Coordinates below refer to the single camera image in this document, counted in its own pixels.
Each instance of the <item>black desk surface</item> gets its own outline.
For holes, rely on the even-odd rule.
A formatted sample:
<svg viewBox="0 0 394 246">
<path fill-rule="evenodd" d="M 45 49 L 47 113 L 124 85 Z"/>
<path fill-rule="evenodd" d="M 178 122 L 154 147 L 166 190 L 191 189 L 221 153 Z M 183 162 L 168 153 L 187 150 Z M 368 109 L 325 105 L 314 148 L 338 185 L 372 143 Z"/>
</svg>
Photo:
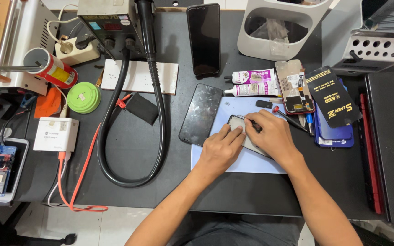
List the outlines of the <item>black desk surface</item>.
<svg viewBox="0 0 394 246">
<path fill-rule="evenodd" d="M 64 14 L 63 20 L 72 18 L 74 15 Z M 196 84 L 204 83 L 226 90 L 232 88 L 232 84 L 226 84 L 223 76 L 231 75 L 233 71 L 274 67 L 272 61 L 244 56 L 238 52 L 236 42 L 243 15 L 244 11 L 222 11 L 222 72 L 218 78 L 205 78 L 198 81 L 192 71 L 186 14 L 183 12 L 157 13 L 155 26 L 158 62 L 179 64 L 176 95 L 164 96 L 171 130 L 171 143 L 165 164 L 149 184 L 125 189 L 112 184 L 102 174 L 94 149 L 76 204 L 154 208 L 187 176 L 190 171 L 191 146 L 181 142 L 178 134 Z M 69 33 L 76 23 L 75 21 L 71 24 L 63 24 L 61 33 Z M 320 25 L 294 59 L 300 59 L 307 71 L 321 66 Z M 101 69 L 94 68 L 94 65 L 104 65 L 104 57 L 74 66 L 79 74 L 79 82 L 96 82 Z M 344 82 L 351 96 L 354 98 L 358 96 L 358 87 L 363 86 L 363 79 L 345 77 Z M 70 111 L 69 117 L 80 121 L 80 129 L 76 150 L 70 160 L 63 184 L 68 200 L 111 95 L 112 91 L 102 90 L 101 103 L 90 114 Z M 153 94 L 142 95 L 153 103 L 155 102 Z M 38 120 L 31 117 L 27 131 L 27 139 L 31 145 L 15 197 L 19 201 L 43 201 L 57 173 L 57 153 L 32 150 L 37 125 Z M 357 136 L 358 130 L 355 125 L 354 135 Z M 357 138 L 352 148 L 331 151 L 329 148 L 317 147 L 313 138 L 305 132 L 293 127 L 291 130 L 293 141 L 304 154 L 312 173 L 348 218 L 381 218 L 368 208 Z M 129 112 L 121 111 L 111 127 L 106 145 L 106 154 L 112 170 L 131 179 L 147 175 L 158 151 L 158 134 L 158 121 L 154 126 L 150 126 Z M 52 201 L 61 202 L 58 193 L 55 193 Z M 300 206 L 288 176 L 278 174 L 225 173 L 200 195 L 192 209 L 301 215 Z"/>
</svg>

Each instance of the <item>digital temperature display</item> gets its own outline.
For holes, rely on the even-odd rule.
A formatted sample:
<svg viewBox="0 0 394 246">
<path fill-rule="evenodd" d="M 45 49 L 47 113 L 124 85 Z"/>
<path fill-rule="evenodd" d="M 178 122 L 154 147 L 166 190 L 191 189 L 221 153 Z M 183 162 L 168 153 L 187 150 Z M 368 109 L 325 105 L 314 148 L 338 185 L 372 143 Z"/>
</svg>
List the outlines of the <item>digital temperature display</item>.
<svg viewBox="0 0 394 246">
<path fill-rule="evenodd" d="M 121 25 L 120 24 L 104 24 L 103 28 L 106 31 L 119 31 L 119 30 L 121 30 Z"/>
</svg>

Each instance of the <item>orange cable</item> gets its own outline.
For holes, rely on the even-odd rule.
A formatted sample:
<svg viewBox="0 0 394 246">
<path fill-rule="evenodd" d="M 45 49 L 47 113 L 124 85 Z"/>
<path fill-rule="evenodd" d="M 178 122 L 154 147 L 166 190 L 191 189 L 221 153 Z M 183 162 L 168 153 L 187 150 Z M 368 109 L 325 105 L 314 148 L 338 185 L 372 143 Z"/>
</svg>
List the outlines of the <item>orange cable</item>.
<svg viewBox="0 0 394 246">
<path fill-rule="evenodd" d="M 80 188 L 80 184 L 83 180 L 83 177 L 85 176 L 86 168 L 88 167 L 89 160 L 91 159 L 91 154 L 92 154 L 92 149 L 94 148 L 95 140 L 97 139 L 98 131 L 100 129 L 100 125 L 98 125 L 97 131 L 95 132 L 94 138 L 92 139 L 91 146 L 89 148 L 88 156 L 86 157 L 85 165 L 83 166 L 83 169 L 80 173 L 80 177 L 78 178 L 77 185 L 75 187 L 74 193 L 72 194 L 71 198 L 71 204 L 69 204 L 65 197 L 63 196 L 62 192 L 62 180 L 61 180 L 61 175 L 62 175 L 62 165 L 63 165 L 63 160 L 65 159 L 65 152 L 59 152 L 59 174 L 58 174 L 58 185 L 59 185 L 59 193 L 60 197 L 63 200 L 63 203 L 66 204 L 72 211 L 74 212 L 80 212 L 80 211 L 87 211 L 87 212 L 106 212 L 109 208 L 106 206 L 87 206 L 86 208 L 76 208 L 74 207 L 74 201 L 75 197 L 77 196 L 78 189 Z"/>
</svg>

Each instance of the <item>orange sticker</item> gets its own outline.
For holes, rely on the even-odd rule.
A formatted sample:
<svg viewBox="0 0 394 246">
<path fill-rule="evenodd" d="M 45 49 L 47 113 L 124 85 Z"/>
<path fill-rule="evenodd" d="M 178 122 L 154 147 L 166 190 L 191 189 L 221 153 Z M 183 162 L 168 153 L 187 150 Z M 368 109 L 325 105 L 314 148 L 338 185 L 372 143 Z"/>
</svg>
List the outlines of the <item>orange sticker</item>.
<svg viewBox="0 0 394 246">
<path fill-rule="evenodd" d="M 51 115 L 58 113 L 60 101 L 61 93 L 59 90 L 55 87 L 50 88 L 46 96 L 40 95 L 37 98 L 34 118 L 50 117 Z"/>
</svg>

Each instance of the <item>red spray can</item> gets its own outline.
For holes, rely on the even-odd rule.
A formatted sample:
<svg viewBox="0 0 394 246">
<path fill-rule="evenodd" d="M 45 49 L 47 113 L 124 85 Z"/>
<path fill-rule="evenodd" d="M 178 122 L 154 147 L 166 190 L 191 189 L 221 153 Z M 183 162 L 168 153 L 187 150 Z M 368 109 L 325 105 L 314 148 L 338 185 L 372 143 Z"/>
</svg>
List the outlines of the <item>red spray can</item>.
<svg viewBox="0 0 394 246">
<path fill-rule="evenodd" d="M 39 71 L 28 71 L 62 89 L 71 88 L 78 79 L 77 71 L 50 54 L 44 48 L 30 49 L 24 56 L 24 66 L 43 66 Z"/>
</svg>

